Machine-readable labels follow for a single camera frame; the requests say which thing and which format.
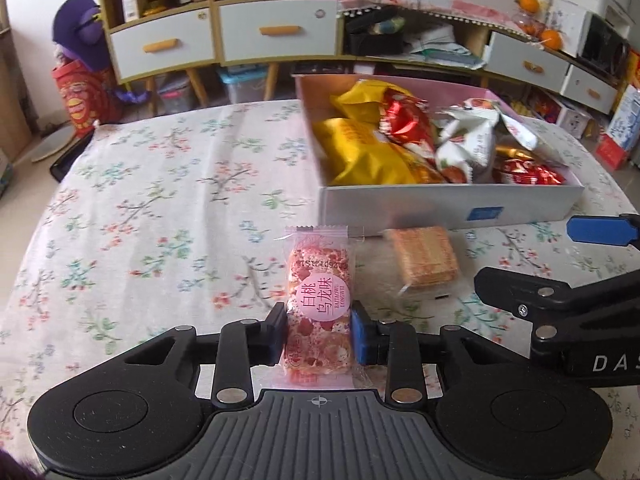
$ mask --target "floor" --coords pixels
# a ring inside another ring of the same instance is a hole
[[[138,108],[130,111],[126,120],[135,121],[147,116],[146,107]],[[594,151],[594,141],[586,139],[583,144],[590,152]],[[49,167],[58,155],[33,164],[27,156],[29,150],[15,164],[14,178],[0,199],[0,312],[7,303],[31,235],[58,186],[49,174]],[[640,169],[629,164],[613,171],[612,175],[635,208],[640,210]]]

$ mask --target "drawer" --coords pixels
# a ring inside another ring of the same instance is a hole
[[[618,90],[596,76],[572,65],[562,85],[561,95],[608,114]]]
[[[225,61],[336,54],[336,0],[271,0],[219,9]]]
[[[209,9],[140,23],[112,34],[111,44],[120,80],[215,58]]]
[[[494,32],[485,47],[485,70],[559,92],[569,62],[509,36]]]

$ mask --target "floral tablecloth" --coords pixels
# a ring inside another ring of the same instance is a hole
[[[634,211],[573,137],[529,124],[585,184],[574,213]],[[275,239],[288,224],[316,220],[319,182],[309,162],[298,101],[100,127],[47,207],[0,312],[0,446],[33,459],[30,406],[114,354],[178,324],[209,333],[232,320],[263,319],[284,296],[285,247]],[[577,286],[640,267],[634,250],[572,244],[564,222],[463,230],[451,238],[464,279],[450,298],[389,301],[394,269],[381,238],[356,244],[354,296],[373,317],[428,332],[459,323],[526,354],[529,324],[478,300],[472,280],[479,269],[504,267]],[[611,480],[640,477],[638,389],[599,393],[613,412],[614,432],[598,471]]]

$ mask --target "microwave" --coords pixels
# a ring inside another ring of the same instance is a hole
[[[571,2],[552,0],[546,26],[560,32],[565,54],[605,75],[625,73],[629,44],[597,14]]]

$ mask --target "blue sticker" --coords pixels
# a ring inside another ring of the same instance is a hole
[[[494,220],[500,216],[503,209],[503,207],[476,207],[471,210],[471,213],[469,213],[466,219],[467,221]]]

